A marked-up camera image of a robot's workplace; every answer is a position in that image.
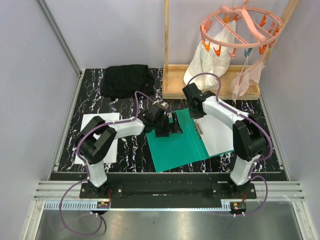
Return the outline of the white hanging towel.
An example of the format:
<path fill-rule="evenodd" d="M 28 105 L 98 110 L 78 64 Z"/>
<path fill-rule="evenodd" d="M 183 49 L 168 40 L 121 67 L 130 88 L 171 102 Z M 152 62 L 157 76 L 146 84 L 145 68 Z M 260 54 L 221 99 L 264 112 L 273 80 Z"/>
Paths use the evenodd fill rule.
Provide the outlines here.
<path fill-rule="evenodd" d="M 205 73 L 192 80 L 201 91 L 216 90 L 219 87 L 219 82 L 216 77 L 207 75 L 212 73 L 218 77 L 223 76 L 231 62 L 230 53 L 232 47 L 219 46 L 210 43 L 210 49 L 207 51 L 202 42 L 200 42 L 195 50 L 192 61 L 190 62 L 183 81 L 187 84 L 192 77 L 197 74 Z"/>

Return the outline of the wooden rack frame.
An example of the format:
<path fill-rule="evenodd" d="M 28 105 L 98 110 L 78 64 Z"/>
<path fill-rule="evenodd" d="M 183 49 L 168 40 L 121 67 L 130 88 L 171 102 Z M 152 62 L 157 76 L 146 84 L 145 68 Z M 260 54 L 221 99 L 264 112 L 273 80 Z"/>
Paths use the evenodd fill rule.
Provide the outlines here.
<path fill-rule="evenodd" d="M 194 83 L 223 100 L 258 100 L 267 60 L 299 4 L 290 0 L 281 16 L 259 7 L 222 5 L 200 25 L 200 43 L 190 64 L 169 64 L 169 2 L 165 1 L 165 63 L 162 97 L 184 99 Z"/>

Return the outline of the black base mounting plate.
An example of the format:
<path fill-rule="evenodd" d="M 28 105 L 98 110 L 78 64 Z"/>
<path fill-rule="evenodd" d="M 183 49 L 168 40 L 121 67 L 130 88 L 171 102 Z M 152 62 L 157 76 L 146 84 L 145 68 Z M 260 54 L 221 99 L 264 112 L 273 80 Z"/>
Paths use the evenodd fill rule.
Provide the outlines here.
<path fill-rule="evenodd" d="M 130 178 L 112 176 L 101 187 L 91 183 L 81 185 L 81 199 L 96 199 L 99 203 L 110 199 L 114 209 L 143 210 L 224 210 L 228 201 L 257 199 L 253 183 L 235 186 L 230 180 L 220 182 L 215 178 L 170 178 L 154 176 Z"/>

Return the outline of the black folded cloth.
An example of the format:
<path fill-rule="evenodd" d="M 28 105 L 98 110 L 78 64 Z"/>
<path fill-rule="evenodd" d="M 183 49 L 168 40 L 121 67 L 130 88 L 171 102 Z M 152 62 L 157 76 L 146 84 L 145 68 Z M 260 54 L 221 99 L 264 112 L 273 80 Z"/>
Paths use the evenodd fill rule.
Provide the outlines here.
<path fill-rule="evenodd" d="M 155 94 L 154 83 L 155 79 L 148 65 L 110 66 L 104 71 L 99 93 L 111 100 L 133 97 L 136 91 L 152 96 Z"/>

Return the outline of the green file folder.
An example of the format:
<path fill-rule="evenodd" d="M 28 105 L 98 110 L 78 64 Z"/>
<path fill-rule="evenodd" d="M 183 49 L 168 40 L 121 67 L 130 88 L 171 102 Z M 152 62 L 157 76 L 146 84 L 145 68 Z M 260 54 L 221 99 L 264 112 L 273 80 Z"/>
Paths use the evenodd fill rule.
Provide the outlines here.
<path fill-rule="evenodd" d="M 189 110 L 175 111 L 183 134 L 172 133 L 169 137 L 156 137 L 155 131 L 146 135 L 151 157 L 157 173 L 187 167 L 190 172 L 207 172 L 212 168 L 206 163 L 209 157 L 199 137 L 195 121 Z"/>

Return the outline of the metal folder binding clasp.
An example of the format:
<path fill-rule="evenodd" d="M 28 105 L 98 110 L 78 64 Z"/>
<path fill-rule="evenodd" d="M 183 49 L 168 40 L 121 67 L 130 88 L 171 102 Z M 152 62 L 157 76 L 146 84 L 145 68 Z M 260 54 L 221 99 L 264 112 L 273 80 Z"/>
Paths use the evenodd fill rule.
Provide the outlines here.
<path fill-rule="evenodd" d="M 198 123 L 198 120 L 196 119 L 196 120 L 194 121 L 194 123 L 195 123 L 195 128 L 196 128 L 196 131 L 197 131 L 199 137 L 202 138 L 203 131 L 202 131 L 202 129 L 201 129 L 201 126 L 200 126 L 199 123 Z"/>

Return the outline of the pink round clip hanger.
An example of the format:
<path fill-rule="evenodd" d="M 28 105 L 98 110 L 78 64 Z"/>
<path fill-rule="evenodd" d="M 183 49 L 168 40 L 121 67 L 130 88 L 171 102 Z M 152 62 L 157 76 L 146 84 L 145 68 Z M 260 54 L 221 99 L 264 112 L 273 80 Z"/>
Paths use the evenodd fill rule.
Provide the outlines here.
<path fill-rule="evenodd" d="M 217 39 L 213 36 L 212 27 L 226 31 L 232 40 Z M 200 25 L 200 36 L 204 49 L 213 50 L 217 57 L 221 56 L 223 47 L 231 49 L 228 54 L 232 59 L 240 49 L 244 50 L 246 57 L 253 49 L 263 56 L 276 43 L 284 27 L 275 13 L 249 6 L 249 1 L 245 0 L 242 6 L 222 5 L 210 13 Z"/>

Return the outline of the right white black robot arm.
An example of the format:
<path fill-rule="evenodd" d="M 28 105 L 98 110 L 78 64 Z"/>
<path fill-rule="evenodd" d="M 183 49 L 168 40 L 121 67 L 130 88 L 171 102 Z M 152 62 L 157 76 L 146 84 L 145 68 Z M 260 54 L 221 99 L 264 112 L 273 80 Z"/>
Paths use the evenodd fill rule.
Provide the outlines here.
<path fill-rule="evenodd" d="M 273 147 L 271 138 L 261 126 L 261 116 L 240 111 L 211 91 L 201 92 L 195 83 L 188 84 L 182 91 L 192 119 L 212 116 L 232 130 L 236 161 L 225 190 L 230 197 L 239 198 L 249 187 L 254 164 Z"/>

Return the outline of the pink hanging mesh cloth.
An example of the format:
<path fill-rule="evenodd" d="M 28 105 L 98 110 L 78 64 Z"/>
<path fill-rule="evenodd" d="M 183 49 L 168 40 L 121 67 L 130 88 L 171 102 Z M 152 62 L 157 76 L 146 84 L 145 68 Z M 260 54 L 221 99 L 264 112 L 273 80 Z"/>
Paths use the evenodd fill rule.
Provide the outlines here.
<path fill-rule="evenodd" d="M 261 72 L 265 68 L 264 56 L 261 56 L 256 63 L 246 68 L 245 65 L 241 72 L 236 73 L 236 77 L 232 80 L 230 88 L 232 92 L 232 100 L 235 101 L 243 96 L 250 86 L 260 83 Z"/>

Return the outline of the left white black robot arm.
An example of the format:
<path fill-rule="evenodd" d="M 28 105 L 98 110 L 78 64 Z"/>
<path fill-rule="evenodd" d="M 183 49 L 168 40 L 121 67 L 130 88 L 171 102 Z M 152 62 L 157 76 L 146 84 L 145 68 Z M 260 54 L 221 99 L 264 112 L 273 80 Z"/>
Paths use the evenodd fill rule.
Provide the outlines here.
<path fill-rule="evenodd" d="M 156 137 L 182 134 L 176 113 L 169 114 L 164 103 L 153 103 L 148 110 L 137 116 L 106 122 L 102 117 L 93 117 L 80 132 L 76 141 L 76 155 L 83 161 L 90 192 L 97 198 L 108 193 L 108 177 L 103 159 L 117 139 L 139 136 L 155 131 Z"/>

